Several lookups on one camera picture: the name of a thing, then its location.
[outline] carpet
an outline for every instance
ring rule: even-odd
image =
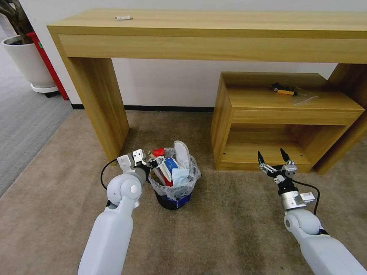
[[[177,211],[162,208],[151,186],[144,185],[122,274],[312,274],[283,225],[272,180],[260,172],[214,169],[211,113],[128,111],[127,116],[131,129],[122,153],[167,147],[179,139],[203,176],[191,201]],[[362,140],[324,176],[297,175],[319,187],[323,226],[364,267],[366,145]],[[77,273],[106,203],[99,183],[106,162],[85,112],[72,111],[0,198],[2,274]],[[120,173],[118,166],[109,167],[105,181]]]
[[[0,47],[0,196],[70,114],[70,101],[34,92]]]

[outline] wooden table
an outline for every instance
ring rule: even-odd
[[[328,82],[367,107],[367,13],[89,10],[47,27],[109,160],[129,130],[111,58],[339,63]],[[365,111],[314,168],[366,129]]]

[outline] white plant pot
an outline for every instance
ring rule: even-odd
[[[31,83],[32,90],[41,93],[57,91],[45,63],[34,44],[11,45],[20,40],[20,36],[6,38],[1,42],[23,76]]]

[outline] plastic bag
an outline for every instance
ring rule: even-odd
[[[164,157],[166,158],[175,157],[175,154],[176,153],[174,148],[164,149]],[[152,173],[154,172],[152,171],[149,174],[148,178],[153,189],[157,192],[158,195],[167,196],[174,201],[189,195],[194,189],[196,181],[201,177],[201,173],[196,163],[196,160],[192,155],[190,155],[190,171],[188,173],[188,182],[179,187],[160,185],[152,178]]]

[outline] table drawer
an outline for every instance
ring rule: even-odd
[[[359,115],[329,110],[235,110],[232,123],[350,125]]]

